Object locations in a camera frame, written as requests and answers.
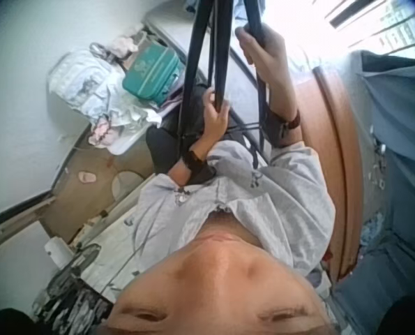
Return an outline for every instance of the wooden floor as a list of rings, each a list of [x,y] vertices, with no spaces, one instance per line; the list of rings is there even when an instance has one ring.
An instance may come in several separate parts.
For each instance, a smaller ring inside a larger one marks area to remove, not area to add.
[[[78,179],[80,171],[94,173],[97,181],[82,184]],[[56,200],[42,215],[41,221],[49,233],[69,242],[87,220],[114,203],[112,180],[121,171],[136,172],[145,178],[153,173],[144,138],[122,156],[113,156],[83,140],[57,182],[53,191]]]

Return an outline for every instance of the person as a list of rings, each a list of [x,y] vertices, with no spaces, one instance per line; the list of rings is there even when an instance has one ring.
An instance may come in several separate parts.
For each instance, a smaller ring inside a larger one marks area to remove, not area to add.
[[[244,28],[236,31],[269,86],[271,112],[294,122],[299,112],[285,42],[268,27],[264,35],[265,49]],[[141,192],[130,221],[141,274],[100,333],[332,334],[304,278],[324,256],[335,218],[319,157],[296,127],[272,143],[269,166],[254,170],[242,144],[222,140],[229,105],[217,112],[212,99],[206,90],[204,133],[192,156]],[[188,185],[196,161],[215,175]]]

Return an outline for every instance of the clothes pile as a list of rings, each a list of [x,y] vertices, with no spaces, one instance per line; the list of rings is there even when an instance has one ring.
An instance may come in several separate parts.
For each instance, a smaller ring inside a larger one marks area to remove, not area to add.
[[[109,147],[120,137],[132,136],[151,124],[160,126],[164,116],[160,112],[181,98],[175,93],[178,87],[172,87],[168,101],[157,106],[123,89],[123,65],[131,65],[147,42],[153,41],[140,31],[131,37],[118,37],[107,48],[92,43],[89,50],[65,54],[50,71],[49,92],[88,119],[90,144]]]

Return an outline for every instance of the watch strap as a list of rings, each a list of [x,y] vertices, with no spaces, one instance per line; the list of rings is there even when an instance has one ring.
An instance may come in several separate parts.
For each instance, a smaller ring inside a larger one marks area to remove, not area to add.
[[[292,121],[286,121],[272,112],[266,104],[266,119],[263,123],[263,133],[265,138],[274,146],[279,147],[282,139],[286,137],[289,131],[300,126],[301,118],[300,112],[297,110],[297,115]]]
[[[182,156],[182,161],[184,162],[184,164],[186,165],[186,167],[192,171],[192,173],[197,174],[199,171],[202,170],[203,166],[204,166],[204,162],[201,161],[195,154],[195,152],[193,152],[192,150],[187,151],[183,156]]]

